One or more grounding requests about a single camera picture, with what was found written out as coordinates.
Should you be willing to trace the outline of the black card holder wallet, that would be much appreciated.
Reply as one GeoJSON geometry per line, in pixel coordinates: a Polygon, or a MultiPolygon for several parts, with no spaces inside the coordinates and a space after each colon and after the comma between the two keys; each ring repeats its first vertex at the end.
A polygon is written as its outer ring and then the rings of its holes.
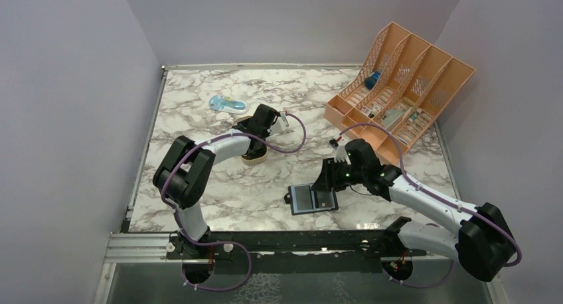
{"type": "Polygon", "coordinates": [[[311,188],[312,184],[291,185],[284,195],[284,202],[290,205],[291,214],[312,214],[330,212],[339,209],[335,192],[319,192],[311,188]]]}

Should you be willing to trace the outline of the gold oval tray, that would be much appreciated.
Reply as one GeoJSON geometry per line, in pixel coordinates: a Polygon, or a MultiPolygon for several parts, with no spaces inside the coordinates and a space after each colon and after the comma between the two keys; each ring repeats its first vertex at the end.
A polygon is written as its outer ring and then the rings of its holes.
{"type": "Polygon", "coordinates": [[[257,152],[243,155],[240,157],[240,160],[245,165],[258,165],[260,163],[263,163],[267,159],[268,148],[265,145],[261,144],[260,142],[258,142],[258,145],[260,146],[257,152]]]}

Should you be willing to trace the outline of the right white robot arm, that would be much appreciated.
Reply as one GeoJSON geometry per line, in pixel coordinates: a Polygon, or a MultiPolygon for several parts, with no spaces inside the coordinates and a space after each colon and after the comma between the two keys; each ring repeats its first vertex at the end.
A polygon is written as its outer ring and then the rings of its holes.
{"type": "Polygon", "coordinates": [[[393,256],[407,249],[429,251],[455,260],[471,276],[491,281],[517,254],[514,236],[495,205],[481,206],[444,196],[425,187],[395,165],[382,164],[372,147],[354,139],[322,162],[313,183],[316,192],[338,192],[362,185],[374,196],[402,204],[433,220],[426,226],[407,220],[383,237],[393,256]]]}

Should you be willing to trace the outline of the black credit card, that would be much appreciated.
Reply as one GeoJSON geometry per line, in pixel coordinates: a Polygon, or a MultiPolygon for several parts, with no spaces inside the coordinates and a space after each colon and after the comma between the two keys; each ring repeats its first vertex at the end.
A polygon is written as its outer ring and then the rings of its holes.
{"type": "Polygon", "coordinates": [[[336,207],[334,193],[333,192],[316,191],[315,192],[315,206],[318,209],[327,209],[327,210],[334,209],[334,207],[336,207]]]}
{"type": "Polygon", "coordinates": [[[313,202],[311,199],[311,190],[309,185],[294,187],[293,197],[297,210],[302,211],[312,209],[313,202]]]}

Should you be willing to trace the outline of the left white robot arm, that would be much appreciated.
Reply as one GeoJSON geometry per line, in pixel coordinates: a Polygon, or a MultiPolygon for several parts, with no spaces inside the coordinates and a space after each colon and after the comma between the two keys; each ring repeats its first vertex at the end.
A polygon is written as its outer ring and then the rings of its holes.
{"type": "Polygon", "coordinates": [[[254,114],[236,122],[227,132],[208,140],[186,136],[174,140],[158,166],[152,183],[161,200],[173,209],[175,220],[186,238],[184,250],[193,258],[208,252],[208,225],[202,215],[201,199],[214,165],[245,155],[266,152],[266,138],[288,128],[287,116],[260,104],[254,114]]]}

